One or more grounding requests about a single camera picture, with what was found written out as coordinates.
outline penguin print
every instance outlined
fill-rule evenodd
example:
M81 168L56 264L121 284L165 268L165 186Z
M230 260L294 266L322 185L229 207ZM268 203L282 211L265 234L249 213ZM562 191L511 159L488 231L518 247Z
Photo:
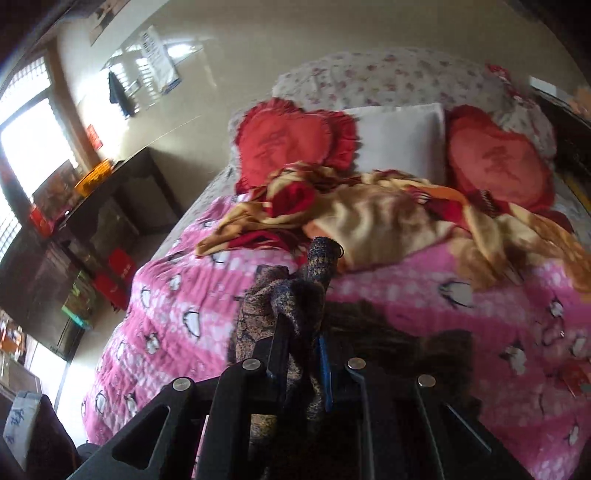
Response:
M564 439L569 443L569 447L577 443L579 439L579 424L577 421L574 422L573 428L570 429L569 434Z
M121 342L119 344L119 346L117 347L117 353L115 354L115 358L117 360L121 360L121 357L123 356L123 352L125 352L125 342Z
M183 315L183 323L191 335L199 338L201 335L199 328L199 312L194 312L192 310L185 312Z
M123 399L125 400L127 410L129 411L129 413L131 413L131 416L134 417L135 414L137 414L138 412L138 403L135 399L135 392L124 395Z
M561 317L564 314L564 307L558 297L554 297L548 306L548 311L554 318Z
M166 260L171 263L178 263L178 262L180 262L181 258L183 258L183 257L184 257L184 252L176 252L176 253L173 253L172 255L169 255Z
M573 344L570 346L570 353L576 358L584 358L585 355L585 344L587 343L587 337L577 337L574 339Z
M107 404L107 397L105 397L105 393L101 390L96 394L95 397L95 410L102 415L105 412L105 406Z
M170 290L177 291L181 286L181 274L177 273L173 278L170 279Z
M150 333L146 337L146 352L150 355L154 355L158 350L160 350L160 340L158 340L158 335Z
M564 338L564 307L558 297L554 297L548 305L548 312L552 316L552 320L547 323L547 326L542 330L542 345L550 346L556 340Z
M441 295L453 308L473 308L472 287L469 283L460 281L448 281L439 285Z
M523 345L519 340L516 340L501 354L499 354L503 360L509 362L511 369L517 375L523 375L525 373L525 362L527 362L527 357L525 356L525 351Z
M222 250L221 252L215 252L211 254L211 259L213 263L217 264L224 264L228 261L230 257L230 252L228 250Z
M147 288L142 288L141 293L139 294L142 300L142 305L146 310L150 308L150 291Z

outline black metal frame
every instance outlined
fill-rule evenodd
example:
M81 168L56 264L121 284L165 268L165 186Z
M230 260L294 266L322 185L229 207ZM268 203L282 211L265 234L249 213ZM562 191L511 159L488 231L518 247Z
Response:
M475 418L445 399L433 377L427 376L434 385L421 385L363 361L351 368L343 362L347 346L326 336L319 349L327 410L359 418L363 480L532 478ZM166 385L70 480L189 479L208 414L197 480L244 478L251 414L278 414L285 399L285 319L274 336L256 343L253 359L211 380Z

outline metal bolt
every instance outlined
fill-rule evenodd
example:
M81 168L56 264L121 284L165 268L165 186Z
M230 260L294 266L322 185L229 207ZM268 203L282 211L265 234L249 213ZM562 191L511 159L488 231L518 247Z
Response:
M188 379L187 377L181 377L181 378L177 378L174 382L173 382L173 388L177 391L177 392L182 392L185 391L186 389L188 389L191 386L191 380Z
M418 384L419 384L419 386L421 386L423 388L434 387L435 386L435 377L432 377L431 375L427 375L427 374L419 375Z
M362 370L365 368L366 363L362 358L354 356L353 358L349 358L347 365L351 370Z
M256 358L247 358L242 362L242 368L244 370L256 370L261 366L261 362Z

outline orange container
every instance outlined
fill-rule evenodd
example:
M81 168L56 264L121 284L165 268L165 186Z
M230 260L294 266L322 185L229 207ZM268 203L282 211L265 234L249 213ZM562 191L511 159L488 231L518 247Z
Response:
M103 160L90 170L74 188L83 197L88 197L109 175L111 175L111 161Z

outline poster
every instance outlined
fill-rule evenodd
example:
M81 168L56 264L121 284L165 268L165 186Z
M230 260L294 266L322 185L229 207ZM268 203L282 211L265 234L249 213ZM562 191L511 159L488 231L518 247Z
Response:
M103 2L95 12L88 17L90 27L90 45L93 45L100 34L104 32L115 15L121 12L121 9L129 0L107 0Z
M181 81L173 61L168 55L160 36L153 25L139 35L139 46L148 60L152 76L160 93L168 93Z

